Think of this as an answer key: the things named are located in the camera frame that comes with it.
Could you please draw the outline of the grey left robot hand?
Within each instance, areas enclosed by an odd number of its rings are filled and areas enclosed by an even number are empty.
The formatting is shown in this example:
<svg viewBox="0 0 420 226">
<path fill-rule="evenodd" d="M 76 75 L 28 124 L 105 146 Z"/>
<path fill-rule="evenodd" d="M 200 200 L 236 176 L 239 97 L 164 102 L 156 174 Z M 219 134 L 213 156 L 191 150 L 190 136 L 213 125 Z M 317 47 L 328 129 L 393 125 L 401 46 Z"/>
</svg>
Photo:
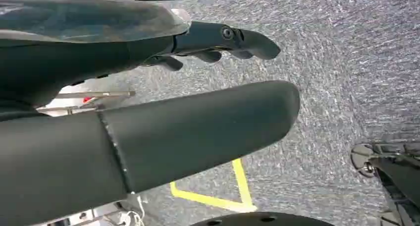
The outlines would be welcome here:
<svg viewBox="0 0 420 226">
<path fill-rule="evenodd" d="M 274 59 L 265 35 L 161 0 L 0 0 L 0 223 L 32 226 L 125 200 L 284 138 L 297 87 L 264 81 L 110 110 L 38 111 L 65 86 L 177 57 Z"/>
</svg>

